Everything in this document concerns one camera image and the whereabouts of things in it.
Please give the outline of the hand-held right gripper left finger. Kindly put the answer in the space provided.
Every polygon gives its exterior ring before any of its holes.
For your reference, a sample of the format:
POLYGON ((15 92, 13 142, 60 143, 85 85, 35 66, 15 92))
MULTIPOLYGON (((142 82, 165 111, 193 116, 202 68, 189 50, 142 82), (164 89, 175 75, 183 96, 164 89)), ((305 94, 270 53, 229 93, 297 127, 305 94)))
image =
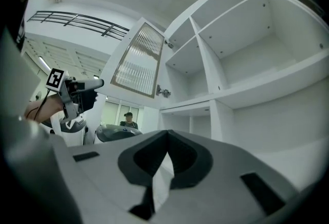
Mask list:
POLYGON ((145 187, 141 202, 129 209, 130 213, 144 220, 155 214, 153 177, 166 156, 167 135, 166 130, 153 132, 148 139, 124 150, 118 158, 119 169, 127 181, 145 187))

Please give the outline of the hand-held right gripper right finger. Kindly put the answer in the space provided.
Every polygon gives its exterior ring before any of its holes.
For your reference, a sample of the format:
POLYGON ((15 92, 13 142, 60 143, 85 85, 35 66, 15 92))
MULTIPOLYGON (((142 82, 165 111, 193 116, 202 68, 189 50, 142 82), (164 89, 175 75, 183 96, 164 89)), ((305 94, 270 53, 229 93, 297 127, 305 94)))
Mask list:
POLYGON ((173 130, 168 131, 168 155, 174 170, 171 190, 197 186, 213 166, 213 156, 207 148, 173 130))

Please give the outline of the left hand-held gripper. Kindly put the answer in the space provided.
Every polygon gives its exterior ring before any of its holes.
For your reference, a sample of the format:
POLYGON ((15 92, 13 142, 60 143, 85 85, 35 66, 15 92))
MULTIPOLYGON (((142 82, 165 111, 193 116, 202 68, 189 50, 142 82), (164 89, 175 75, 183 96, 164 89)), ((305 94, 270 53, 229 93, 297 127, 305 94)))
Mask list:
POLYGON ((46 88, 57 93, 63 103, 62 122, 69 122, 92 109, 98 96, 95 89, 102 86, 103 79, 76 80, 69 76, 67 71, 56 68, 50 70, 46 82, 46 88))

